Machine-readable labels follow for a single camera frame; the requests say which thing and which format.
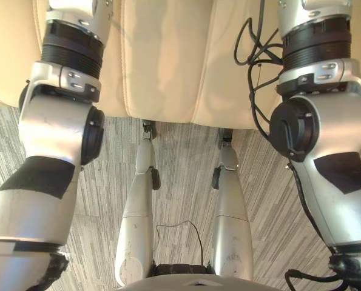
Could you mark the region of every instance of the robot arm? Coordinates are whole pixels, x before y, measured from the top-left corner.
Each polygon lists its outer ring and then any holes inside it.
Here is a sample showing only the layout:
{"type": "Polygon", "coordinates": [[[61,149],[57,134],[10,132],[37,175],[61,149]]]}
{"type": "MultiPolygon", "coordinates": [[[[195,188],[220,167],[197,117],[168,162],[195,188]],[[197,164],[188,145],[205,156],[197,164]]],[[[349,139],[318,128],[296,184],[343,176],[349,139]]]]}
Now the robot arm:
{"type": "Polygon", "coordinates": [[[0,290],[45,290],[68,261],[81,166],[103,136],[98,80],[112,1],[50,0],[41,60],[22,93],[24,164],[0,187],[0,290]]]}
{"type": "Polygon", "coordinates": [[[280,1],[283,102],[268,140],[290,160],[329,267],[361,289],[361,79],[350,16],[351,1],[280,1]]]}

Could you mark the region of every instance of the gray carpet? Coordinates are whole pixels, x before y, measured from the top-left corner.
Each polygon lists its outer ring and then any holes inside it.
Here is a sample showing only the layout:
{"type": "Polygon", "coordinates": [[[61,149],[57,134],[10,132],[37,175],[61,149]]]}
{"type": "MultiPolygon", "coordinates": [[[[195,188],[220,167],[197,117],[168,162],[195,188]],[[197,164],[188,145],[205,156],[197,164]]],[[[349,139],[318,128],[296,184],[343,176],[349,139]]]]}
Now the gray carpet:
{"type": "MultiPolygon", "coordinates": [[[[24,159],[18,139],[18,110],[0,108],[0,185],[24,159]]],[[[210,186],[218,162],[217,129],[193,124],[158,123],[154,140],[161,189],[154,192],[155,223],[185,219],[198,227],[207,264],[217,191],[210,186]]],[[[70,264],[49,290],[115,290],[113,262],[123,205],[134,174],[142,134],[132,118],[106,118],[101,155],[81,173],[78,201],[62,251],[70,264]]],[[[294,179],[282,158],[253,130],[236,130],[234,148],[240,160],[240,180],[252,224],[254,279],[287,290],[284,272],[300,269],[329,275],[329,253],[308,222],[294,179]]],[[[154,258],[157,263],[200,262],[196,233],[188,224],[161,228],[154,258]]],[[[329,290],[294,280],[297,290],[329,290]]]]}

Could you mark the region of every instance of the wire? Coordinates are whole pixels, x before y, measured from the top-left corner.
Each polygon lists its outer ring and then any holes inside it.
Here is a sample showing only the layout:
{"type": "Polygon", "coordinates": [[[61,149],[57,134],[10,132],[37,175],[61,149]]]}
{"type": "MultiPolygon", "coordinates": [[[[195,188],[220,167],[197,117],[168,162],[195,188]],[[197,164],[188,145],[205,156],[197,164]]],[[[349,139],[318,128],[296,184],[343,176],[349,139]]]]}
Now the wire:
{"type": "MultiPolygon", "coordinates": [[[[302,187],[302,182],[300,181],[300,178],[299,178],[299,175],[298,173],[296,172],[296,169],[295,167],[292,165],[292,161],[289,159],[288,160],[288,167],[291,169],[291,171],[293,172],[294,174],[294,178],[295,178],[295,183],[296,183],[296,187],[297,187],[297,192],[299,194],[299,200],[300,200],[300,203],[302,204],[302,207],[303,207],[303,210],[304,210],[304,213],[306,214],[309,222],[312,224],[312,227],[315,229],[316,233],[318,234],[318,236],[323,240],[323,237],[322,235],[320,234],[320,230],[318,229],[318,226],[314,220],[314,218],[312,217],[311,215],[311,212],[309,211],[308,209],[308,206],[307,206],[307,203],[306,203],[306,199],[304,197],[304,193],[303,193],[303,187],[302,187]]],[[[329,249],[329,251],[334,254],[336,251],[332,248],[332,247],[327,247],[329,249]]]]}
{"type": "MultiPolygon", "coordinates": [[[[341,280],[341,278],[338,275],[333,275],[329,277],[318,277],[318,276],[311,276],[306,273],[302,273],[298,270],[288,270],[285,275],[285,281],[287,282],[287,285],[291,291],[296,291],[295,287],[293,286],[290,278],[298,278],[298,279],[307,279],[310,281],[315,282],[321,282],[321,283],[330,283],[330,282],[336,282],[338,280],[341,280]]],[[[331,291],[344,291],[348,287],[348,283],[346,281],[343,281],[341,285],[339,285],[337,288],[332,289],[331,291]]]]}
{"type": "Polygon", "coordinates": [[[162,226],[162,227],[177,227],[177,226],[180,226],[181,224],[184,224],[186,222],[189,222],[191,223],[191,225],[194,227],[195,231],[197,232],[197,236],[198,236],[198,240],[199,240],[199,246],[200,246],[200,257],[201,257],[201,266],[203,266],[203,246],[202,246],[202,240],[200,239],[200,235],[199,235],[199,231],[198,231],[198,228],[196,227],[196,225],[191,221],[191,220],[184,220],[178,224],[174,224],[172,226],[167,226],[165,224],[156,224],[156,232],[157,232],[157,237],[158,237],[158,241],[157,241],[157,245],[154,249],[154,251],[156,251],[157,247],[158,247],[158,244],[160,243],[160,233],[158,232],[158,227],[159,226],[162,226]]]}
{"type": "Polygon", "coordinates": [[[268,135],[263,130],[263,128],[260,125],[260,122],[258,121],[257,113],[267,123],[269,123],[269,119],[265,116],[265,114],[256,105],[256,103],[255,103],[255,93],[256,93],[256,91],[258,89],[261,89],[261,88],[263,88],[263,87],[265,87],[265,86],[267,86],[269,84],[272,84],[276,80],[278,80],[278,77],[273,78],[272,80],[269,80],[269,81],[259,85],[258,84],[258,82],[260,80],[260,75],[259,75],[256,88],[253,88],[252,69],[256,64],[258,64],[259,67],[261,67],[262,64],[266,64],[266,63],[282,65],[282,59],[280,59],[278,56],[276,56],[269,49],[271,49],[273,47],[282,48],[283,46],[281,44],[270,44],[273,37],[277,34],[278,29],[276,29],[273,32],[273,34],[269,37],[269,39],[266,41],[265,44],[262,44],[260,42],[261,31],[262,31],[262,27],[263,27],[264,7],[265,7],[265,0],[261,0],[260,1],[260,10],[259,10],[259,14],[258,14],[258,27],[257,27],[257,34],[256,35],[253,32],[253,27],[252,27],[253,20],[252,20],[252,18],[248,18],[247,20],[245,20],[244,24],[242,25],[242,27],[240,29],[240,32],[239,32],[239,34],[237,36],[237,40],[236,40],[235,45],[234,45],[234,61],[235,61],[235,63],[237,65],[240,65],[240,66],[249,65],[249,68],[248,68],[248,85],[249,85],[249,99],[251,101],[252,117],[253,117],[254,123],[255,123],[256,128],[258,129],[258,131],[261,133],[261,135],[264,138],[266,138],[268,140],[268,135]],[[253,48],[252,48],[252,51],[251,51],[250,55],[246,58],[246,60],[245,61],[240,61],[238,59],[238,47],[240,45],[242,34],[243,34],[246,26],[248,26],[249,35],[250,35],[254,45],[253,45],[253,48]],[[260,55],[262,55],[263,53],[265,53],[269,57],[269,59],[258,59],[260,57],[260,55]]]}

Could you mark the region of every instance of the seat cushion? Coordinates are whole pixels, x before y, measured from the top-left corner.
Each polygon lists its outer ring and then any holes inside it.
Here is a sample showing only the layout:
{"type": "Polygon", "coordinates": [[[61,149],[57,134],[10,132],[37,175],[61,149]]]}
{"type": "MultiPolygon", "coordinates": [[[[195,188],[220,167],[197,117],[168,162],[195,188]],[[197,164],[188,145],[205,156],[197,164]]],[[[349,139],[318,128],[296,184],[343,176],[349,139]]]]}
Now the seat cushion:
{"type": "MultiPolygon", "coordinates": [[[[258,1],[123,0],[113,6],[97,104],[106,115],[254,128],[247,67],[234,63],[233,49],[247,17],[255,18],[257,28],[258,1]]],[[[277,6],[278,0],[267,1],[263,42],[277,27],[277,6]]],[[[0,104],[18,106],[32,63],[40,58],[46,9],[46,0],[0,1],[0,104]]],[[[354,1],[351,27],[352,57],[361,63],[361,0],[354,1]]],[[[252,46],[246,30],[242,59],[252,46]]],[[[263,65],[260,82],[280,70],[263,65]]],[[[280,102],[275,84],[258,91],[256,99],[270,115],[280,102]]]]}

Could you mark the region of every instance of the ribbed black ring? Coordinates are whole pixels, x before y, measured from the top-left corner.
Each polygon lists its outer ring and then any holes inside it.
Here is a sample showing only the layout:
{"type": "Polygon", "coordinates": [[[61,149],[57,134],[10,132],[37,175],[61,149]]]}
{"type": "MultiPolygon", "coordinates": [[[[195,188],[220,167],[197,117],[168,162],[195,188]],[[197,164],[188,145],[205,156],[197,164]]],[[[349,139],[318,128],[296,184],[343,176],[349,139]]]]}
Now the ribbed black ring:
{"type": "Polygon", "coordinates": [[[283,38],[284,70],[328,59],[350,58],[350,44],[350,23],[345,17],[306,24],[283,38]]]}
{"type": "Polygon", "coordinates": [[[41,60],[47,62],[54,62],[55,64],[64,65],[81,71],[85,74],[95,77],[100,77],[101,65],[88,58],[85,55],[67,50],[63,47],[54,45],[44,45],[41,52],[41,60]]]}
{"type": "Polygon", "coordinates": [[[41,60],[64,65],[99,78],[103,44],[93,35],[59,21],[47,24],[41,60]]]}
{"type": "Polygon", "coordinates": [[[283,58],[284,70],[304,67],[327,59],[350,58],[350,43],[332,42],[303,48],[283,58]]]}

